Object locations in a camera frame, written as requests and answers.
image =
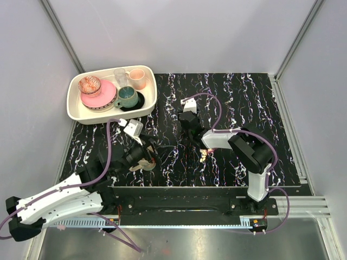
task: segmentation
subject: metallic floor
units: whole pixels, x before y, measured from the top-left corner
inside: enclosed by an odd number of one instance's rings
[[[279,223],[270,219],[269,228]],[[126,232],[143,249],[142,253],[103,237],[97,230],[50,228],[39,260],[328,259],[314,219],[289,219],[277,232],[255,237],[228,230],[128,229]]]

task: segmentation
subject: mug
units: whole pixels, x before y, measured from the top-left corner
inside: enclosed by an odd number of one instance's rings
[[[133,87],[126,86],[118,91],[118,99],[114,102],[116,108],[134,107],[139,101],[136,90]]]
[[[142,69],[133,69],[131,71],[127,71],[126,75],[128,76],[131,85],[135,89],[140,90],[146,87],[145,72]]]

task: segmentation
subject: marble tabletop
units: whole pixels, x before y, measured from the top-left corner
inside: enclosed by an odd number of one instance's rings
[[[267,74],[156,74],[158,101],[149,116],[139,118],[143,133],[159,137],[162,164],[153,171],[113,175],[114,186],[246,186],[247,171],[232,150],[216,149],[201,160],[202,153],[183,137],[177,120],[180,100],[196,93],[216,95],[222,103],[222,118],[216,129],[229,129],[251,122],[275,145],[279,162],[271,173],[273,186],[299,186],[293,155]],[[197,100],[202,125],[210,128],[218,106],[209,96]],[[61,180],[70,176],[100,149],[106,147],[106,124],[77,123]],[[112,142],[129,145],[131,139],[112,124]]]

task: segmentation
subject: teal mug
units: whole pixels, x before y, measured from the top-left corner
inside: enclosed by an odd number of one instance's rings
[[[126,107],[131,108],[134,107],[139,101],[139,97],[137,95],[136,90],[133,87],[126,86],[122,87],[118,91],[118,98],[114,102],[114,106],[116,108]]]

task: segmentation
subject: pink cup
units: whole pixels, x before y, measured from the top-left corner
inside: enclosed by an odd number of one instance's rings
[[[126,75],[134,89],[140,90],[146,87],[145,72],[142,69],[133,69],[132,71],[127,71]]]

